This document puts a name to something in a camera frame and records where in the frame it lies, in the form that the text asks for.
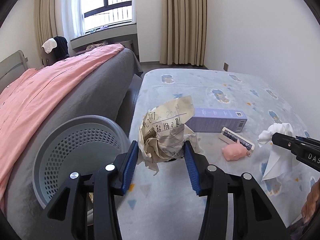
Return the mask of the person right hand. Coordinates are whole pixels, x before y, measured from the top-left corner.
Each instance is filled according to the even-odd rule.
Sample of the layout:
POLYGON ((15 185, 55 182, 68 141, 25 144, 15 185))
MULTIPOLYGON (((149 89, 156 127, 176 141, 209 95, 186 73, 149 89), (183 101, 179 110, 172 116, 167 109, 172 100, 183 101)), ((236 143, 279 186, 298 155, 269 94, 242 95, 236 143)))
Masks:
POLYGON ((307 223, 316 211, 317 202, 319 200, 319 180, 313 184, 311 191, 306 198, 306 202, 302 207, 302 219, 304 224, 307 223))

